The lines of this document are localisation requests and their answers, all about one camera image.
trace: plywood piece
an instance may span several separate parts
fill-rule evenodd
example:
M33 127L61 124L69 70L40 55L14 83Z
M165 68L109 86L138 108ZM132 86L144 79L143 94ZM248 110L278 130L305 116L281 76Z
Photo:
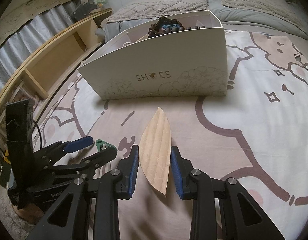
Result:
M103 8L97 8L89 12L89 14L94 14L103 11Z
M7 149L5 138L0 135L0 149L4 152Z
M81 37L82 41L88 49L100 42L94 33L96 29L98 29L98 27L95 21L91 19L90 21L84 23L77 30L78 35Z
M102 21L110 17L111 15L112 15L112 10L103 11L102 14L99 14L97 17L93 18L93 20L95 21L97 27L101 27Z
M73 35L67 37L47 53L29 72L45 91L49 91L68 67L83 51Z
M139 145L141 168L149 183L166 195L171 156L171 128L159 107L148 123Z
M6 140L5 109L0 116L0 135Z
M30 88L32 88L42 99L46 99L49 94L46 90L37 82L37 80L31 75L31 73L25 69L23 79Z
M149 35L148 34L145 34L142 38L138 39L136 42L138 41L144 41L144 40L147 40L149 38Z
M12 94L10 100L9 100L9 103L12 103L12 102L13 102L14 98L16 97L17 93L19 92L20 88L21 88L23 85L24 85L24 81L22 81L22 82L18 85L18 87L15 89L15 91L13 92L13 94Z
M81 37L79 36L79 34L77 32L73 33L73 36L76 40L76 42L78 43L78 45L80 46L80 48L82 49L82 51L86 51L87 47L84 44L84 42L82 41Z

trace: wooden shelf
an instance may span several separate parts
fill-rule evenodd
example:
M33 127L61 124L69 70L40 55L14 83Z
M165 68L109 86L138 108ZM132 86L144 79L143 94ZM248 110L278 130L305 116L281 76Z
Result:
M0 91L0 136L3 141L6 138L2 135L1 122L5 119L5 105L19 84L22 82L34 97L38 96L42 100L34 116L38 121L62 83L86 56L102 44L103 41L94 32L111 13L111 8L94 13L64 29L41 45L14 72Z

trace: cartoon print bedsheet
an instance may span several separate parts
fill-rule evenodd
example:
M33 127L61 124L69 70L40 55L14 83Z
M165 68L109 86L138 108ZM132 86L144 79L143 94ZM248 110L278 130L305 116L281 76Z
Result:
M226 43L227 96L102 101L78 74L41 126L43 145L86 135L115 145L117 158L101 176L139 144L160 106L183 158L212 178L239 179L285 239L297 239L308 227L308 61L285 36L226 31ZM38 136L34 142L38 149ZM95 152L80 150L58 164ZM118 203L122 239L189 239L192 202L179 199L169 176L164 198L139 167L133 198ZM221 239L219 216L218 224Z

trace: curtain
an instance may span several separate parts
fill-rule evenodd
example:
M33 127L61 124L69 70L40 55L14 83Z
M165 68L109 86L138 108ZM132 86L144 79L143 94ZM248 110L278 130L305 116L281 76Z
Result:
M60 4L37 15L3 43L0 47L0 90L38 47L74 23L70 14L77 2Z

